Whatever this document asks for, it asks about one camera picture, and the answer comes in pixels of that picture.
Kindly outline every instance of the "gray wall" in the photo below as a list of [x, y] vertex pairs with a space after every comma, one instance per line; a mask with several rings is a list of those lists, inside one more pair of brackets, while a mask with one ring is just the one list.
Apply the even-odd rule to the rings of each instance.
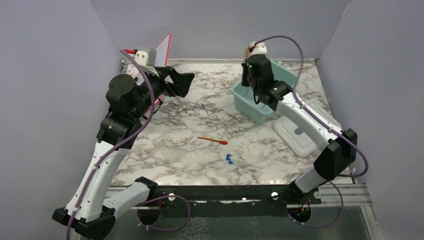
[[335, 118], [369, 158], [362, 181], [387, 240], [424, 239], [423, 10], [353, 0], [318, 62]]
[[86, 0], [0, 0], [0, 31], [0, 239], [65, 239], [118, 53]]
[[[241, 59], [270, 35], [296, 39], [319, 58], [350, 0], [91, 0], [117, 49], [156, 47], [172, 33], [169, 57]], [[286, 39], [268, 41], [272, 58], [298, 59]]]

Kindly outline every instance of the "teal container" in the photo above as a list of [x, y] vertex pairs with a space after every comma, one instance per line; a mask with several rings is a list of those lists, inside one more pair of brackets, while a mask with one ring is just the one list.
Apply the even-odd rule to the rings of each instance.
[[[273, 60], [271, 60], [271, 67], [275, 80], [284, 81], [293, 87], [296, 80], [296, 75], [293, 72], [285, 69]], [[250, 87], [242, 86], [242, 81], [235, 84], [232, 87], [231, 92], [234, 95], [235, 108], [255, 121], [257, 124], [262, 124], [274, 113], [269, 106], [262, 102], [255, 104], [255, 101], [253, 100], [253, 90]]]

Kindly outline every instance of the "orange spoon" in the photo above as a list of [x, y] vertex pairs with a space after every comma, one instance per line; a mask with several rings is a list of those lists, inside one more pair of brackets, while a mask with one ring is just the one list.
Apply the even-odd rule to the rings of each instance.
[[217, 143], [220, 143], [220, 144], [222, 144], [222, 145], [227, 145], [227, 144], [228, 144], [228, 142], [227, 142], [227, 141], [219, 141], [219, 140], [215, 140], [215, 139], [207, 138], [207, 137], [202, 137], [202, 136], [198, 136], [197, 138], [198, 138], [198, 139], [209, 140], [209, 141], [212, 141], [212, 142], [217, 142]]

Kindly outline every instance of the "white container lid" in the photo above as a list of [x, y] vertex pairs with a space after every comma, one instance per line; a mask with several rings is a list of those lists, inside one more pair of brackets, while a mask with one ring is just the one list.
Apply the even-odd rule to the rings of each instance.
[[[305, 101], [306, 105], [315, 110], [328, 121], [340, 127], [340, 124], [320, 106], [320, 101], [311, 99]], [[288, 144], [294, 153], [306, 157], [317, 149], [317, 145], [294, 122], [282, 116], [272, 123], [274, 131]]]

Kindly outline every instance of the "white marble surface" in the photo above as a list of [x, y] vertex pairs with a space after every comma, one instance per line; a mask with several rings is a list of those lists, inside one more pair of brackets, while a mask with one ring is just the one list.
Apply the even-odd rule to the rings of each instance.
[[[299, 63], [281, 63], [297, 73]], [[289, 184], [312, 165], [319, 155], [315, 150], [307, 157], [297, 156], [274, 132], [273, 115], [261, 125], [254, 123], [234, 107], [231, 88], [241, 80], [239, 63], [182, 63], [173, 67], [180, 73], [195, 73], [185, 98], [164, 97], [164, 104], [151, 123], [138, 136], [128, 156], [122, 161], [112, 181], [126, 186], [144, 176], [159, 185], [257, 185]], [[297, 93], [304, 99], [318, 99], [330, 111], [314, 63], [306, 63]], [[223, 109], [243, 123], [216, 113], [239, 133], [232, 139], [223, 136], [223, 128], [202, 109]], [[198, 139], [210, 137], [228, 141], [228, 145]], [[226, 154], [242, 150], [225, 160]], [[336, 183], [352, 183], [348, 178]]]

